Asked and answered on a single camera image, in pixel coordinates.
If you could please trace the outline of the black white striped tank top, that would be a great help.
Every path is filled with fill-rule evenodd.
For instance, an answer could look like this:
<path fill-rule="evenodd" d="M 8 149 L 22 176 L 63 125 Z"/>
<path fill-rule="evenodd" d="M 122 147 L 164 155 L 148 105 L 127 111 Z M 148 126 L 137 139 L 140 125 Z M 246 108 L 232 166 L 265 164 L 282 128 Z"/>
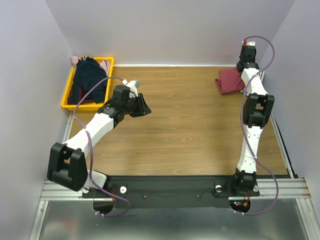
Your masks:
<path fill-rule="evenodd" d="M 255 68 L 245 68 L 240 76 L 245 84 L 245 87 L 241 90 L 242 93 L 245 93 L 247 96 L 254 93 L 262 96 L 267 94 L 263 86 L 264 71 L 260 72 Z"/>

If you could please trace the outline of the maroon tank top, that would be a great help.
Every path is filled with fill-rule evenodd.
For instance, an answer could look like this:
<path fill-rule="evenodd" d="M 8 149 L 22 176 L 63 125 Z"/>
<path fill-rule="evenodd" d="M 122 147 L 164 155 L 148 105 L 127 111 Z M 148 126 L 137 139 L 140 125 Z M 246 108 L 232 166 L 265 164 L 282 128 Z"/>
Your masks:
<path fill-rule="evenodd" d="M 245 83 L 235 67 L 221 69 L 215 83 L 222 95 L 240 92 L 245 88 Z"/>

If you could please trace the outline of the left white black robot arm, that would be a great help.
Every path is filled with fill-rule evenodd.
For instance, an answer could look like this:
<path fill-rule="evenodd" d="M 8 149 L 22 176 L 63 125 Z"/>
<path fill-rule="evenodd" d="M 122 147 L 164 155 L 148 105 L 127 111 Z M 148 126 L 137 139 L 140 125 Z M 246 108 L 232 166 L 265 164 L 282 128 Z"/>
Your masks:
<path fill-rule="evenodd" d="M 94 188 L 100 197 L 111 193 L 108 176 L 87 166 L 86 157 L 93 156 L 94 146 L 112 131 L 126 115 L 142 117 L 152 111 L 142 93 L 132 87 L 117 85 L 110 98 L 91 121 L 64 143 L 56 142 L 50 149 L 47 179 L 75 192 Z"/>

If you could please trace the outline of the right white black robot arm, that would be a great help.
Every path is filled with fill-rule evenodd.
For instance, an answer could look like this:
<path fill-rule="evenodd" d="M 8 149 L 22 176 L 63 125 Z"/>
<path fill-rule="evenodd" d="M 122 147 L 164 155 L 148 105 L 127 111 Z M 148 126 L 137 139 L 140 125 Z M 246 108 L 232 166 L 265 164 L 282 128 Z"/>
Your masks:
<path fill-rule="evenodd" d="M 244 97 L 240 114 L 243 142 L 240 159 L 230 182 L 231 192 L 243 196 L 258 191 L 257 155 L 264 127 L 269 122 L 275 97 L 263 87 L 259 65 L 256 63 L 255 42 L 244 41 L 236 70 L 244 82 Z"/>

